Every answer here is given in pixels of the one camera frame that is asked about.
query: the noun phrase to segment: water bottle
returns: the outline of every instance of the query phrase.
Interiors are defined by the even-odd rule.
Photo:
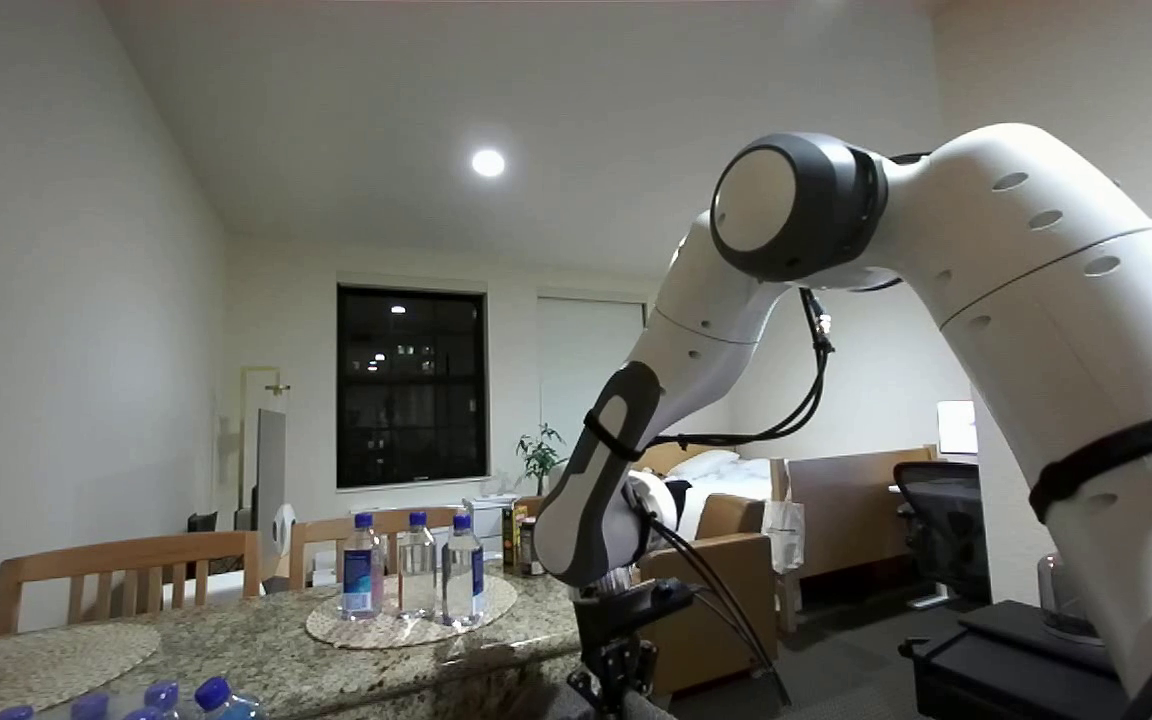
[[[263,720],[262,702],[235,695],[225,677],[205,678],[192,701],[205,708],[205,720]]]
[[[436,540],[423,511],[409,511],[409,532],[401,537],[401,616],[436,618],[441,577]]]
[[[185,720],[180,712],[180,683],[175,678],[154,678],[144,686],[141,708],[155,712],[161,720]]]
[[[443,545],[443,624],[474,627],[485,618],[485,545],[474,537],[470,511],[457,511]]]
[[[0,720],[33,720],[33,702],[0,708]]]
[[[80,701],[67,702],[67,720],[108,720],[108,695],[106,691],[89,691]]]
[[[355,540],[344,546],[344,618],[369,618],[385,608],[385,545],[373,511],[353,514]]]

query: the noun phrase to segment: ceiling light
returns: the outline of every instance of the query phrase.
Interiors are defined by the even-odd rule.
[[[478,147],[470,156],[470,167],[485,179],[497,179],[497,176],[505,176],[505,156],[501,156],[501,147]]]

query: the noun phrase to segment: office chair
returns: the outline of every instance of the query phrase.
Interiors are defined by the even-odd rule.
[[[938,595],[918,608],[970,600],[989,605],[989,555],[980,514],[980,466],[951,460],[906,460],[893,466],[906,496],[910,551]]]

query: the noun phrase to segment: potted plant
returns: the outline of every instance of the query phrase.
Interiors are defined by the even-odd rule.
[[[523,475],[544,496],[550,475],[566,462],[566,437],[554,425],[539,425],[538,437],[522,437]]]

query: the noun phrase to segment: window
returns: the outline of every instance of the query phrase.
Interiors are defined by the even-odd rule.
[[[485,296],[342,287],[336,322],[336,482],[485,475]]]

